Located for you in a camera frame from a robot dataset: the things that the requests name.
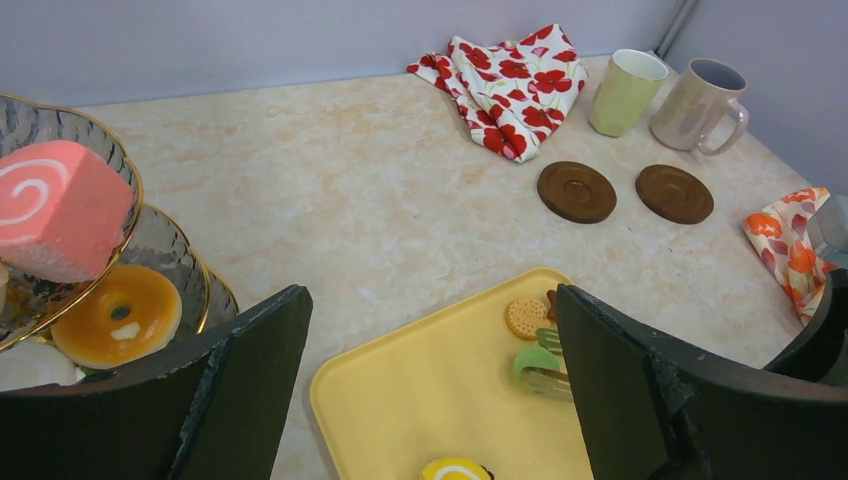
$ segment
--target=green cup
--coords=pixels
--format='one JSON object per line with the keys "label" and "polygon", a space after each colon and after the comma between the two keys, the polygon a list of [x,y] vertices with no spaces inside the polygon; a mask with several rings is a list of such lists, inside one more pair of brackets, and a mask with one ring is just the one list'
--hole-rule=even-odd
{"label": "green cup", "polygon": [[666,77],[668,68],[653,55],[616,51],[595,92],[589,123],[598,133],[620,137],[639,123]]}

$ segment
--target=pink cube with white swirl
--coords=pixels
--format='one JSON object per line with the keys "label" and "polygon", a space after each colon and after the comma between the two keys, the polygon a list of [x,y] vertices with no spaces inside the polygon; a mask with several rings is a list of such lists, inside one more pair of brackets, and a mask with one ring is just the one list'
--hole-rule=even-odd
{"label": "pink cube with white swirl", "polygon": [[0,158],[0,260],[53,282],[94,280],[124,239],[133,190],[67,140]]}

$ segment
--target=table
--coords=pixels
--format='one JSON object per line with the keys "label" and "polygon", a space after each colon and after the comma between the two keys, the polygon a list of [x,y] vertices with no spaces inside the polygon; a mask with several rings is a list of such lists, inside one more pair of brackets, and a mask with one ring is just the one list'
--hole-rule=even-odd
{"label": "table", "polygon": [[[647,119],[675,74],[634,130],[595,133],[587,118],[607,61],[584,60],[586,88],[522,165],[473,144],[451,99],[413,75],[84,109],[115,130],[145,200],[176,218],[243,308],[293,283],[312,293],[273,478],[335,478],[307,394],[324,361],[535,266],[753,367],[800,331],[739,226],[807,182],[750,135],[712,158],[660,145]],[[612,182],[606,221],[570,223],[539,200],[539,173],[561,160]],[[633,184],[655,163],[700,178],[713,214],[683,226],[648,210]]]}

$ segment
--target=floral cloth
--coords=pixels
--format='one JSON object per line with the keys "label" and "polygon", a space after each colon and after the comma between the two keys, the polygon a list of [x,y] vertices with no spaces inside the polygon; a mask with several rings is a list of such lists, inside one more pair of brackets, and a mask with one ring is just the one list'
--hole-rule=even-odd
{"label": "floral cloth", "polygon": [[518,163],[539,154],[588,78],[559,25],[488,48],[453,37],[447,55],[407,71],[453,96],[474,142]]}
{"label": "floral cloth", "polygon": [[807,235],[807,221],[828,197],[826,188],[798,190],[750,215],[742,224],[804,325],[819,306],[827,272],[836,268],[816,256]]}

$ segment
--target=gray wall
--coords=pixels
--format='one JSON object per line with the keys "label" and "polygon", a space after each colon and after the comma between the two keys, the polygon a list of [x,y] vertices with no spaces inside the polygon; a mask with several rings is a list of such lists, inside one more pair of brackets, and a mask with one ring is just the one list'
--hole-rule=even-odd
{"label": "gray wall", "polygon": [[845,194],[846,49],[846,0],[704,0],[667,61],[733,65],[748,79],[749,131],[813,185]]}
{"label": "gray wall", "polygon": [[583,55],[652,48],[675,0],[2,0],[0,91],[91,105],[403,72],[453,35],[560,23]]}

